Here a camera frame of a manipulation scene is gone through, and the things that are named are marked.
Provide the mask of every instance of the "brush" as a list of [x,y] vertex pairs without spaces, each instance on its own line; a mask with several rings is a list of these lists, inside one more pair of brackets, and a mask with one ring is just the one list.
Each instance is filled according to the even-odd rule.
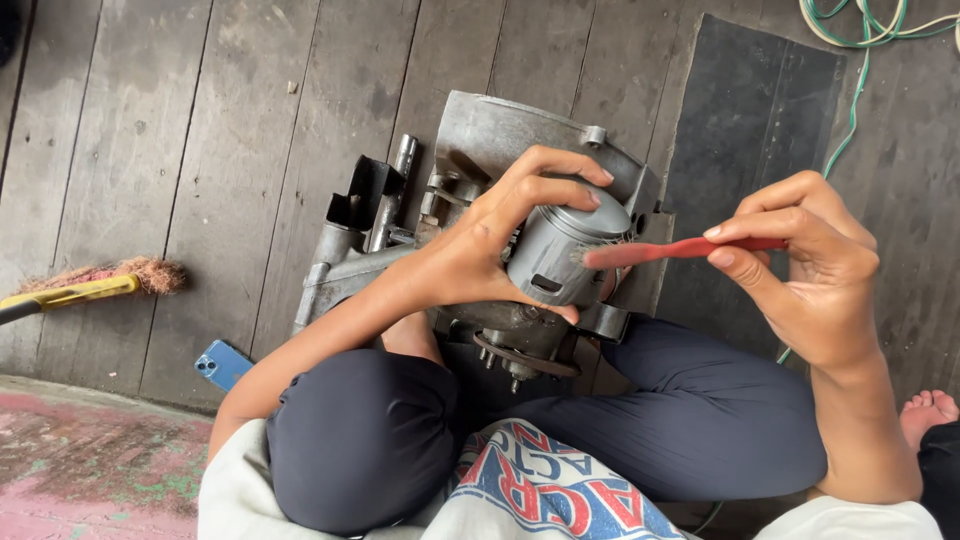
[[672,244],[657,245],[644,243],[613,244],[601,247],[587,247],[574,253],[571,258],[581,262],[591,270],[623,268],[660,258],[696,258],[706,257],[722,246],[734,246],[747,251],[786,249],[785,241],[775,238],[743,238],[724,244],[714,244],[700,236]]
[[53,278],[31,278],[0,301],[0,325],[57,307],[120,294],[173,294],[186,285],[183,267],[137,257],[111,266],[85,266]]

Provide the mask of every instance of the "smartphone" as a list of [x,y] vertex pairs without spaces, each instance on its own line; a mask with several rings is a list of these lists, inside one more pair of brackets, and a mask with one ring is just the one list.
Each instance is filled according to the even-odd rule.
[[250,371],[253,362],[218,339],[206,348],[204,355],[194,362],[193,367],[207,380],[229,392],[243,374]]

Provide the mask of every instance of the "leg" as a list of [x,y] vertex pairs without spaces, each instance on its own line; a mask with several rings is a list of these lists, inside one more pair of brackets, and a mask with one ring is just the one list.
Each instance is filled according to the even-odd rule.
[[921,504],[937,520],[944,538],[960,538],[960,410],[941,390],[924,390],[903,406],[900,426],[918,451],[924,476]]
[[456,401],[453,374],[419,356],[348,351],[297,375],[267,420],[280,508],[345,537],[416,513],[459,452]]
[[789,369],[645,315],[603,352],[638,392],[537,400],[508,414],[657,501],[773,497],[826,473],[813,394]]

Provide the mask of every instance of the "black rubber mat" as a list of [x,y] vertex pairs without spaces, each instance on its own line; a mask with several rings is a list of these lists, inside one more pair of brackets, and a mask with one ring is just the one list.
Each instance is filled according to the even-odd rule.
[[[704,15],[663,208],[673,239],[698,236],[754,191],[820,170],[846,57]],[[773,267],[785,275],[785,259]],[[657,316],[772,358],[779,341],[750,297],[705,259],[671,259]]]

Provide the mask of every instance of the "pink painted floor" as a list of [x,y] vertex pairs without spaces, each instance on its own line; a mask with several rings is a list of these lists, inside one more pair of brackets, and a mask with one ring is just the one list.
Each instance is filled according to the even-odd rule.
[[209,419],[0,376],[0,539],[194,538]]

